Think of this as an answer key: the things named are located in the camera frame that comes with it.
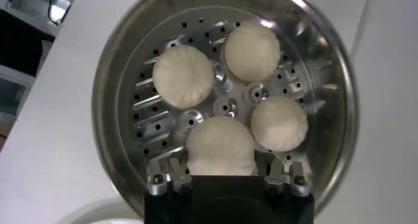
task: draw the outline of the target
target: metal bolt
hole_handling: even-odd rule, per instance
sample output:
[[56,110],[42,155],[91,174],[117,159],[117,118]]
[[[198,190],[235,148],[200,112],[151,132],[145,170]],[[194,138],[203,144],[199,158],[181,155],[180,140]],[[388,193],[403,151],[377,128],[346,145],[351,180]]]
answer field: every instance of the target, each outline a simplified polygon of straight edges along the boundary
[[160,184],[160,183],[162,183],[163,181],[164,181],[164,177],[163,177],[163,175],[161,175],[161,174],[156,174],[154,177],[153,177],[153,183],[155,183],[155,184]]
[[297,185],[305,185],[306,180],[303,176],[295,176],[295,184]]

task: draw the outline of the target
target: white dough ball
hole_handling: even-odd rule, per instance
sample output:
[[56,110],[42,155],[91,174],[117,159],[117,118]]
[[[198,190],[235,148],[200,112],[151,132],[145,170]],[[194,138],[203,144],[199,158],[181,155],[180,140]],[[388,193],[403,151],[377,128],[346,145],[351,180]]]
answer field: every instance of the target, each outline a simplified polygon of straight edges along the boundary
[[255,170],[253,137],[230,117],[204,120],[190,133],[186,146],[193,175],[249,176]]
[[280,44],[272,30],[244,23],[228,37],[225,61],[236,77],[248,82],[264,80],[280,60]]
[[175,46],[164,52],[152,76],[160,96],[180,109],[202,102],[214,86],[212,63],[192,46]]
[[306,113],[287,97],[269,97],[255,107],[251,117],[254,138],[265,148],[276,152],[295,149],[308,131]]

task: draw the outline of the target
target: steamer basket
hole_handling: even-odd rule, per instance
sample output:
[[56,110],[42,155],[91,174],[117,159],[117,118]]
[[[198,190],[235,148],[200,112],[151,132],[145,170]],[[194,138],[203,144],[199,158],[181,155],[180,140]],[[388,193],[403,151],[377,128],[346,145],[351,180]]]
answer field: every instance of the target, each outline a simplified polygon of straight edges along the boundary
[[[271,28],[281,44],[277,69],[262,82],[237,80],[223,60],[228,35],[244,22]],[[161,53],[183,44],[213,61],[215,88],[197,106],[178,110],[159,96],[152,69]],[[183,156],[189,132],[210,116],[249,127],[254,107],[271,95],[298,101],[309,131],[291,152],[258,145],[259,174],[274,156],[302,162],[318,213],[342,179],[358,129],[353,73],[327,19],[307,0],[140,0],[108,40],[95,77],[93,122],[103,165],[141,216],[148,160]]]

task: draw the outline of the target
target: white countertop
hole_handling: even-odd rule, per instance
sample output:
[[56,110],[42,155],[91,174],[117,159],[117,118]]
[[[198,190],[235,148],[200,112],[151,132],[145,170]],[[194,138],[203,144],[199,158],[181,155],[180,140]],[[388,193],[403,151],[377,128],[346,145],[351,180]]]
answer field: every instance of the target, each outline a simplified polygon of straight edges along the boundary
[[[71,223],[96,206],[120,200],[95,149],[91,92],[106,40],[136,1],[74,1],[0,153],[0,223]],[[350,50],[365,0],[313,1]],[[409,191],[418,180],[413,171],[414,164],[418,167],[413,155],[418,150],[413,108],[418,56],[411,46],[417,46],[418,17],[411,0],[373,1],[354,59],[362,116],[354,163],[317,223],[414,220],[412,200],[418,197]],[[398,27],[403,18],[406,26]],[[396,186],[409,191],[395,195]],[[403,207],[391,209],[392,203]],[[404,221],[390,215],[394,210],[406,216]]]

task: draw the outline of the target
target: metal bracket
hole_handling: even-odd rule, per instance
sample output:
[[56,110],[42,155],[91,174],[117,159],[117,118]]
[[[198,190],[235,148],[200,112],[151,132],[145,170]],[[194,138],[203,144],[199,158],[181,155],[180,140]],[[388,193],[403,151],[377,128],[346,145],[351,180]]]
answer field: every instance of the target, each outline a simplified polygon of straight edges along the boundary
[[285,184],[291,187],[291,193],[297,197],[307,197],[310,194],[310,186],[303,175],[302,163],[294,162],[289,167],[289,173],[284,172],[284,165],[279,159],[273,160],[271,171],[264,178],[268,191],[280,194]]
[[169,173],[171,174],[172,188],[183,195],[191,190],[191,176],[185,173],[177,158],[169,159]]
[[167,193],[167,182],[172,181],[173,191],[185,195],[191,190],[191,176],[185,173],[177,158],[170,158],[167,175],[161,168],[160,159],[152,159],[147,166],[147,189],[153,196]]
[[290,188],[292,194],[298,197],[307,197],[311,189],[303,175],[302,163],[295,162],[290,165],[289,174],[291,176]]
[[285,174],[284,170],[284,165],[280,160],[273,160],[270,174],[264,178],[269,191],[273,190],[280,194],[283,191],[283,186],[290,182],[290,176]]
[[167,180],[158,160],[151,160],[147,166],[147,189],[153,196],[167,193]]

